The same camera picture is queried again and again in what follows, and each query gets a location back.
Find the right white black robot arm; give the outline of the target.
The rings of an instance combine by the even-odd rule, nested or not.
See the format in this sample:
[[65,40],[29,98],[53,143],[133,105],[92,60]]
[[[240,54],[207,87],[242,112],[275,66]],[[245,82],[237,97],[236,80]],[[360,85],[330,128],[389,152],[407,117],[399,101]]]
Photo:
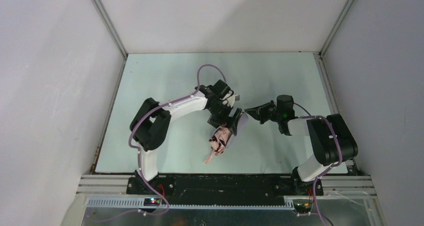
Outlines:
[[281,134],[309,137],[313,155],[293,170],[294,178],[302,182],[313,181],[357,156],[358,145],[340,114],[324,117],[307,113],[297,117],[295,105],[292,96],[279,95],[275,101],[245,109],[260,124],[277,123]]

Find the grey umbrella case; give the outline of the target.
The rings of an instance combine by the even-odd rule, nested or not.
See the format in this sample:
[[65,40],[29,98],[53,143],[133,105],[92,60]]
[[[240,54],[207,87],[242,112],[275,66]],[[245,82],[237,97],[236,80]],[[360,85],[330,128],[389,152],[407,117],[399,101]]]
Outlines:
[[232,144],[236,141],[237,136],[241,136],[241,132],[243,131],[243,129],[245,128],[245,126],[247,125],[249,120],[249,116],[245,113],[242,113],[238,119],[238,124],[237,124],[237,135],[234,135],[233,133],[231,134],[231,136],[228,139],[228,142],[225,146],[226,149],[230,148],[232,146]]

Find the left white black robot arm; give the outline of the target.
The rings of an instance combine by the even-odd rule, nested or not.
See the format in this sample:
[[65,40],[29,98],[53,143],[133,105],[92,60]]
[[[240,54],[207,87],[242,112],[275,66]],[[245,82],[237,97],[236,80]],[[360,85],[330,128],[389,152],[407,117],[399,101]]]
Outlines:
[[213,157],[221,155],[249,119],[241,108],[234,107],[239,99],[223,80],[214,85],[198,85],[192,94],[168,103],[146,99],[129,127],[129,146],[138,150],[138,174],[146,181],[158,175],[158,148],[165,141],[170,124],[196,111],[208,110],[207,122],[215,128],[209,139],[211,153],[204,162],[209,163]]

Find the pink black folding umbrella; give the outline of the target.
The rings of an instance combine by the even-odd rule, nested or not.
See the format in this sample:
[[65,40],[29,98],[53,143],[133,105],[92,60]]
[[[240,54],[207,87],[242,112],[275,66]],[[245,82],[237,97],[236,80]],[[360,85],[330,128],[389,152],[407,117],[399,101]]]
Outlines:
[[234,134],[228,128],[219,126],[208,140],[211,152],[204,160],[204,164],[208,164],[215,156],[223,154],[225,149],[231,145],[233,138]]

